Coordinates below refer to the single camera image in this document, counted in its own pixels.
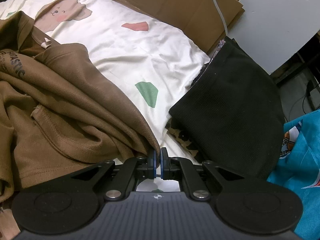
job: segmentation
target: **ribbed gray surface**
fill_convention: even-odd
[[[86,227],[60,236],[27,231],[15,240],[251,240],[300,239],[291,232],[279,236],[249,236],[222,223],[209,204],[188,199],[184,192],[132,192],[121,202],[109,202]]]

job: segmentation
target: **brown sweatshirt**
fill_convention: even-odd
[[[61,45],[33,24],[23,12],[0,20],[0,202],[90,163],[160,151],[85,46]]]

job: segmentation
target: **teal cloth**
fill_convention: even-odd
[[[268,181],[295,192],[303,215],[295,233],[305,240],[320,239],[320,110],[284,124],[284,132],[301,121],[301,130],[290,154],[279,159]]]

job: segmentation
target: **white cable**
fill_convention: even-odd
[[[218,13],[219,13],[219,15],[220,15],[220,17],[221,17],[222,22],[223,22],[223,26],[224,26],[224,30],[225,30],[225,32],[226,32],[226,36],[228,36],[228,28],[227,28],[227,24],[226,24],[226,21],[225,21],[225,19],[224,19],[223,15],[222,15],[222,12],[221,12],[221,10],[220,10],[220,8],[219,8],[218,4],[217,4],[217,0],[213,0],[213,3],[214,3],[214,5],[216,6],[217,11],[218,11]]]

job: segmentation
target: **orange cartoon character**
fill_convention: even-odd
[[[35,26],[44,33],[53,31],[61,22],[80,21],[92,11],[78,0],[55,0],[44,5],[36,15]]]

